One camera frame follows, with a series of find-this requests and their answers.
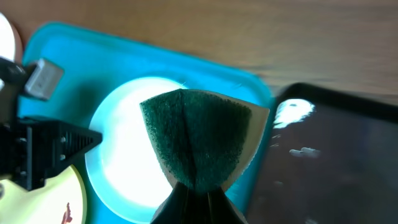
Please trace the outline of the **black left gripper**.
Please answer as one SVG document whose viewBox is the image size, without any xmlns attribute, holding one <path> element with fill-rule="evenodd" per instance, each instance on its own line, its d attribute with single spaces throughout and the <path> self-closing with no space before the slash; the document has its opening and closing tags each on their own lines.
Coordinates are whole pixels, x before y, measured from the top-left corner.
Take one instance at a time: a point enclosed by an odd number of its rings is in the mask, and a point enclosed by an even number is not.
<svg viewBox="0 0 398 224">
<path fill-rule="evenodd" d="M 103 136 L 58 120 L 31 120 L 26 127 L 17 117 L 22 90 L 10 83 L 1 87 L 1 179 L 30 191 L 62 173 L 99 145 Z"/>
</svg>

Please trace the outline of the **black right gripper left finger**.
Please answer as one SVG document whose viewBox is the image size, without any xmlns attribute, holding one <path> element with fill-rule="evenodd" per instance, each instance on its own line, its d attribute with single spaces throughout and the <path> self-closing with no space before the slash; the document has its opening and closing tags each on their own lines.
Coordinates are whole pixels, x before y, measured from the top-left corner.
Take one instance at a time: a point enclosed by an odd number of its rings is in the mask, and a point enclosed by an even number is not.
<svg viewBox="0 0 398 224">
<path fill-rule="evenodd" d="M 194 194 L 186 185 L 177 182 L 172 193 L 156 210 L 150 224 L 187 224 L 190 221 Z"/>
</svg>

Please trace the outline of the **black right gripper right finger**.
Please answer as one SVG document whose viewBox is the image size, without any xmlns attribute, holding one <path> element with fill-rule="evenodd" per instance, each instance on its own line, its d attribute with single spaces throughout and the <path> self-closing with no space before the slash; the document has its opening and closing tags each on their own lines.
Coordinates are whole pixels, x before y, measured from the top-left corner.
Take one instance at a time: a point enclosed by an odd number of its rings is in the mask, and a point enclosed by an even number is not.
<svg viewBox="0 0 398 224">
<path fill-rule="evenodd" d="M 194 224 L 245 224 L 222 188 L 193 194 Z"/>
</svg>

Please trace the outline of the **yellow plate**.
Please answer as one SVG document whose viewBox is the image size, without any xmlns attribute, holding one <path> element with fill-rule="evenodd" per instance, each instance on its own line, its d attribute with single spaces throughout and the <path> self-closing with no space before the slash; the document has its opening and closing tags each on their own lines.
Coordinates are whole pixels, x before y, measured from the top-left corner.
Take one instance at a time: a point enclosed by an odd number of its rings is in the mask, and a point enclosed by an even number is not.
<svg viewBox="0 0 398 224">
<path fill-rule="evenodd" d="M 32 191 L 1 181 L 1 224 L 83 224 L 86 214 L 85 185 L 75 166 Z"/>
</svg>

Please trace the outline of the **light blue plate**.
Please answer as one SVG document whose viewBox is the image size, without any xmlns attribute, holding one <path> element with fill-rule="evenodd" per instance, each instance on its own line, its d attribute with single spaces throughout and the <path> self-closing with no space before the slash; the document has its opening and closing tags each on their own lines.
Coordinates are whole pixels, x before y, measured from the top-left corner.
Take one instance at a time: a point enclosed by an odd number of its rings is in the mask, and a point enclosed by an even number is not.
<svg viewBox="0 0 398 224">
<path fill-rule="evenodd" d="M 183 85 L 160 77 L 137 78 L 116 87 L 97 107 L 90 129 L 102 143 L 85 155 L 97 195 L 88 223 L 149 223 L 172 188 L 146 132 L 140 102 Z"/>
</svg>

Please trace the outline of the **green yellow sponge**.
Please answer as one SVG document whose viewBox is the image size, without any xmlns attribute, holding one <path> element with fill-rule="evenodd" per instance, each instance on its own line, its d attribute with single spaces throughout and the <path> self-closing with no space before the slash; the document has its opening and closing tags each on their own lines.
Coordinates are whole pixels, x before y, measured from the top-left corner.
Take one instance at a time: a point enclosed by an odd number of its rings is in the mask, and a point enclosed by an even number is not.
<svg viewBox="0 0 398 224">
<path fill-rule="evenodd" d="M 140 103 L 169 184 L 227 191 L 254 159 L 269 109 L 212 91 L 178 89 Z"/>
</svg>

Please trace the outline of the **pink plate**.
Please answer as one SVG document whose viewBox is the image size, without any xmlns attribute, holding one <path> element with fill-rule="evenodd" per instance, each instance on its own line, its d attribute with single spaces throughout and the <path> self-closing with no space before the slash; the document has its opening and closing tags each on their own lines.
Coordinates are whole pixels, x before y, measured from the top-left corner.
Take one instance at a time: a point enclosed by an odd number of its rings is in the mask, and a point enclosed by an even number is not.
<svg viewBox="0 0 398 224">
<path fill-rule="evenodd" d="M 23 46 L 16 27 L 1 13 L 1 62 L 7 60 L 21 64 Z"/>
</svg>

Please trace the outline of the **black plastic tray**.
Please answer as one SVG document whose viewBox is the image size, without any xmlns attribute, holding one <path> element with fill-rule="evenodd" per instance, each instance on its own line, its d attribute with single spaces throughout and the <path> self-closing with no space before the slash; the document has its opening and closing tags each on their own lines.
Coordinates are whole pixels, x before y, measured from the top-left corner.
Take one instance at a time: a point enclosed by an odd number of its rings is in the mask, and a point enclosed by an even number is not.
<svg viewBox="0 0 398 224">
<path fill-rule="evenodd" d="M 276 99 L 249 223 L 396 223 L 397 107 L 306 83 Z"/>
</svg>

